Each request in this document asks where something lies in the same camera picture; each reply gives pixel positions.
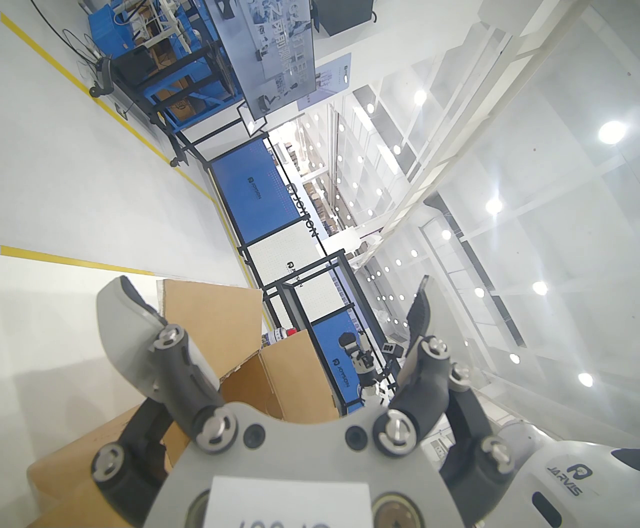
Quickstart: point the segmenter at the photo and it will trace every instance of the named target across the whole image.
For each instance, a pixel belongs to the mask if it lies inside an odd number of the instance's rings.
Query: black metal frame
[[[316,260],[315,262],[311,262],[310,264],[307,264],[306,266],[303,266],[300,269],[297,269],[296,271],[293,271],[292,273],[289,273],[288,275],[285,275],[279,279],[276,279],[275,281],[272,281],[268,284],[264,284],[264,282],[262,281],[262,278],[260,277],[260,273],[258,272],[258,269],[252,259],[251,256],[251,252],[250,252],[250,246],[260,242],[261,240],[265,240],[266,238],[268,238],[269,236],[275,235],[276,233],[279,233],[280,231],[283,231],[289,227],[291,227],[292,225],[297,224],[300,221],[307,221],[310,219],[310,215],[307,211],[305,211],[303,209],[302,213],[300,215],[299,218],[296,218],[295,220],[292,220],[290,222],[287,222],[284,225],[279,226],[278,228],[265,233],[264,235],[261,235],[257,238],[255,238],[254,240],[251,241],[245,241],[244,237],[242,235],[242,233],[240,232],[240,229],[238,227],[237,221],[234,218],[234,214],[233,211],[231,210],[231,208],[229,207],[229,204],[227,202],[227,199],[224,195],[224,193],[221,191],[221,186],[220,186],[220,182],[218,181],[215,171],[213,169],[212,164],[218,160],[219,158],[226,156],[232,152],[235,152],[236,150],[239,150],[240,148],[243,148],[245,146],[247,146],[247,144],[252,143],[253,141],[259,141],[259,140],[264,140],[266,139],[269,142],[269,145],[271,147],[271,151],[274,155],[274,157],[276,158],[276,161],[278,162],[278,164],[282,167],[282,171],[285,175],[285,178],[287,179],[287,182],[289,183],[289,189],[290,189],[290,193],[293,195],[293,197],[296,199],[296,201],[298,203],[302,203],[302,200],[300,199],[300,196],[298,194],[298,190],[296,189],[296,186],[292,183],[291,178],[289,177],[289,175],[287,174],[286,169],[284,168],[284,164],[282,162],[282,160],[280,159],[280,156],[278,155],[278,150],[275,148],[274,144],[271,142],[270,138],[269,138],[269,134],[264,132],[254,138],[250,138],[248,141],[234,147],[233,149],[225,152],[224,154],[221,154],[218,157],[215,157],[214,159],[210,160],[207,162],[207,167],[211,169],[211,175],[213,177],[213,181],[216,185],[216,187],[218,188],[219,194],[220,194],[220,198],[222,200],[223,205],[225,206],[225,209],[227,210],[227,214],[229,216],[229,220],[234,228],[234,231],[236,232],[236,236],[240,242],[240,245],[237,247],[238,250],[238,254],[240,254],[240,256],[243,258],[245,264],[247,266],[249,266],[249,268],[251,269],[253,276],[255,278],[255,281],[258,285],[258,287],[260,289],[262,289],[263,291],[263,300],[264,303],[267,306],[267,310],[269,312],[269,315],[271,316],[273,322],[277,325],[277,326],[281,326],[281,322],[280,322],[280,318],[278,317],[278,314],[275,311],[275,308],[273,306],[273,302],[272,299],[274,297],[280,297],[280,300],[282,301],[284,308],[287,312],[287,315],[289,316],[289,319],[291,320],[291,323],[298,329],[298,330],[308,330],[309,333],[309,337],[311,339],[311,342],[314,345],[314,348],[316,349],[316,354],[318,355],[318,358],[320,359],[320,362],[322,363],[326,373],[327,373],[327,377],[330,379],[330,382],[332,384],[332,388],[333,391],[336,394],[336,398],[339,400],[339,404],[341,407],[340,412],[342,414],[344,414],[346,412],[346,409],[348,409],[351,405],[359,403],[360,400],[354,400],[351,402],[345,402],[344,398],[342,397],[342,394],[340,393],[340,390],[337,388],[337,383],[335,382],[335,379],[333,378],[333,374],[331,372],[331,369],[329,368],[329,365],[326,363],[326,358],[324,357],[324,354],[322,352],[322,349],[319,345],[319,342],[317,340],[317,337],[313,331],[313,323],[311,323],[308,318],[307,315],[302,307],[302,304],[300,303],[300,299],[298,298],[297,294],[295,293],[295,287],[299,286],[300,284],[303,284],[306,281],[309,281],[313,278],[318,277],[319,275],[322,275],[323,273],[326,273],[328,271],[332,271],[335,270],[335,268],[340,268],[342,270],[342,273],[345,277],[346,283],[349,287],[349,289],[351,290],[351,292],[353,293],[353,296],[355,297],[354,300],[352,300],[349,297],[349,294],[347,293],[347,289],[344,287],[344,284],[342,283],[342,279],[340,278],[340,275],[338,273],[335,273],[335,277],[337,279],[337,283],[339,286],[339,289],[341,290],[341,294],[344,296],[344,299],[346,299],[346,304],[344,307],[339,308],[338,310],[336,310],[335,312],[332,312],[331,314],[327,314],[319,319],[317,319],[316,321],[314,321],[314,323],[318,323],[321,321],[325,321],[328,318],[330,318],[330,316],[334,316],[337,315],[338,313],[342,312],[342,311],[347,311],[349,309],[353,310],[353,313],[355,315],[356,320],[358,321],[358,324],[360,325],[360,327],[362,329],[365,328],[365,325],[362,323],[362,320],[360,319],[360,316],[358,315],[358,311],[355,310],[356,305],[358,307],[360,307],[360,310],[362,311],[362,314],[365,316],[367,322],[369,323],[367,326],[368,328],[371,330],[374,340],[376,341],[378,347],[382,350],[382,345],[384,345],[384,343],[386,342],[386,338],[385,338],[385,334],[382,330],[382,327],[380,326],[378,320],[376,319],[373,310],[371,309],[371,306],[369,305],[369,302],[367,301],[367,298],[364,295],[364,292],[362,291],[362,288],[360,287],[360,284],[358,283],[357,279],[355,278],[355,275],[353,274],[353,270],[351,269],[351,266],[349,265],[349,262],[345,256],[344,250],[341,250],[339,252],[335,252],[335,253],[331,253],[328,254],[326,251],[326,248],[324,247],[324,244],[322,243],[322,240],[320,240],[320,237],[318,236],[317,232],[314,232],[311,236],[313,238],[315,238],[317,240],[317,243],[320,245],[320,247],[322,248],[322,251],[324,253],[324,257],[321,257],[320,259]],[[295,279],[296,277],[299,277],[300,275],[304,274],[304,273],[308,273],[309,271],[312,271],[314,268],[318,268],[322,266],[322,269],[319,269],[318,271],[315,271],[314,273],[309,274],[308,276],[304,277],[304,278],[300,278],[298,280],[296,280],[293,283],[289,283],[290,280]],[[378,363],[382,366],[384,365],[387,361],[385,358],[385,363],[383,363],[382,358],[380,357],[380,355],[378,354],[378,352],[374,349],[373,354],[375,356],[375,358],[377,359]],[[388,378],[389,374],[387,374],[385,377],[387,379],[387,381],[389,382],[390,385],[390,389],[394,390],[395,387],[395,383],[391,382]]]

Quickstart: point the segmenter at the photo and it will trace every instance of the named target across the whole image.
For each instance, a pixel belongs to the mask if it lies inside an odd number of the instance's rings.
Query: joyson logo
[[[253,188],[253,192],[255,193],[255,197],[258,198],[258,200],[262,200],[262,195],[260,194],[260,191],[258,190],[258,186],[253,181],[253,178],[249,177],[249,178],[247,178],[247,181],[249,182],[249,184]]]

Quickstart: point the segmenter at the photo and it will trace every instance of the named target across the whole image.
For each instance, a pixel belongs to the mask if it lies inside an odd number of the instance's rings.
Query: open cardboard box
[[[287,422],[314,424],[339,417],[330,384],[308,333],[260,350],[262,292],[198,282],[159,282],[161,312],[186,329],[222,380],[224,399],[252,405]],[[128,526],[102,498],[90,477],[95,453],[117,440],[132,409],[79,440],[34,462],[27,471],[43,515],[30,526]],[[189,443],[174,423],[164,436],[166,467]]]

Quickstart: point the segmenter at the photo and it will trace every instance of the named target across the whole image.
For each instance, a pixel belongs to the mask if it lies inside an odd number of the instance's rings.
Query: cable
[[[95,62],[93,62],[92,60],[87,59],[87,57],[86,57],[85,55],[83,55],[82,53],[80,53],[76,48],[74,48],[74,47],[71,45],[71,43],[70,43],[70,42],[68,42],[67,40],[65,40],[65,39],[62,37],[62,35],[60,35],[60,34],[56,31],[56,28],[54,28],[54,27],[49,23],[49,21],[47,20],[47,17],[45,17],[45,15],[43,15],[43,14],[42,14],[42,11],[40,11],[40,9],[38,8],[38,6],[36,5],[36,3],[35,3],[33,0],[31,0],[31,4],[33,5],[33,7],[35,7],[35,10],[36,10],[36,11],[38,12],[38,14],[42,17],[42,20],[44,20],[44,21],[45,21],[45,23],[50,27],[51,31],[53,31],[53,32],[58,36],[58,38],[59,38],[62,42],[64,42],[64,43],[65,43],[65,45],[67,45],[67,46],[68,46],[68,48],[69,48],[71,51],[73,51],[76,55],[78,55],[82,60],[85,60],[85,61],[87,61],[87,62],[91,63],[91,64],[93,65],[93,67],[95,68],[96,63],[95,63]]]
[[[67,35],[67,34],[71,35],[71,36],[72,36],[73,38],[75,38],[75,39],[76,39],[80,44],[82,44],[82,45],[84,46],[84,48],[85,48],[85,49],[90,53],[91,58],[87,57],[87,55],[85,55],[84,53],[82,53],[81,51],[79,51],[79,50],[78,50],[77,48],[75,48],[75,47],[74,47],[74,50],[75,50],[75,52],[76,52],[76,53],[78,53],[78,55],[82,56],[82,57],[84,58],[84,60],[85,60],[87,63],[90,63],[90,65],[92,65],[92,66],[95,68],[95,62],[93,62],[94,57],[93,57],[93,52],[92,52],[92,50],[91,50],[91,49],[90,49],[90,48],[89,48],[89,47],[88,47],[84,42],[82,42],[82,40],[80,40],[80,39],[76,36],[76,34],[75,34],[75,33],[73,33],[73,31],[70,31],[69,29],[65,28],[65,29],[63,29],[63,30],[62,30],[62,34],[67,38],[66,40],[67,40],[67,42],[68,42],[68,44],[69,44],[69,45],[72,45],[72,44],[71,44],[71,41],[69,40],[69,37],[68,37],[68,35]]]

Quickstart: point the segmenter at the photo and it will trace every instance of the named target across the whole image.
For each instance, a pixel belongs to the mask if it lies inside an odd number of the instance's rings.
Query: bolt head
[[[458,381],[468,380],[471,376],[469,367],[459,363],[453,363],[451,375]]]

